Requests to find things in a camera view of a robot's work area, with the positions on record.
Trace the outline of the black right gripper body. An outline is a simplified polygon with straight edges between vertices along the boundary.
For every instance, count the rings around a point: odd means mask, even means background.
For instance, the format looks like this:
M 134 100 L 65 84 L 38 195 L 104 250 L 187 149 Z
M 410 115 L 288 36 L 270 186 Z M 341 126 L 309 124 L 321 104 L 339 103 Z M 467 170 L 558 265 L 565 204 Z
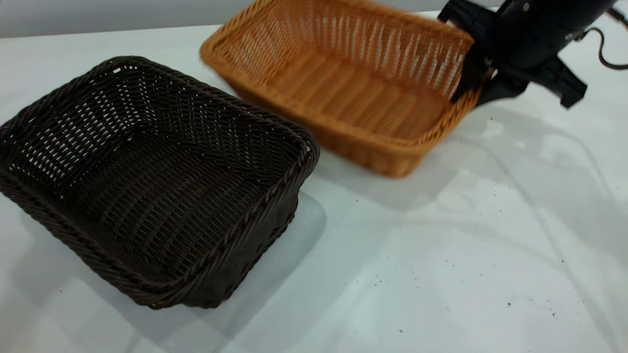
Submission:
M 473 38 L 471 48 L 482 48 L 493 66 L 480 84 L 497 73 L 528 80 L 556 94 L 570 109 L 587 91 L 559 58 L 559 52 L 582 38 L 588 27 L 615 2 L 613 0 L 506 0 L 491 11 L 469 0 L 450 0 L 438 15 Z

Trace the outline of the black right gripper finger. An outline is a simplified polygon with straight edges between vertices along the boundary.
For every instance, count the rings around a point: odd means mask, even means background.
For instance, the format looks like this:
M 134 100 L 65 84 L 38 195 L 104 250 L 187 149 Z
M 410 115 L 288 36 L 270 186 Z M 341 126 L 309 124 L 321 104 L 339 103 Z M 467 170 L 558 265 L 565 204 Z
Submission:
M 493 58 L 488 56 L 482 48 L 471 48 L 465 56 L 460 80 L 451 96 L 451 102 L 456 102 L 469 90 L 477 89 L 492 66 Z
M 528 85 L 528 80 L 497 73 L 484 84 L 476 107 L 502 99 L 516 98 L 527 89 Z

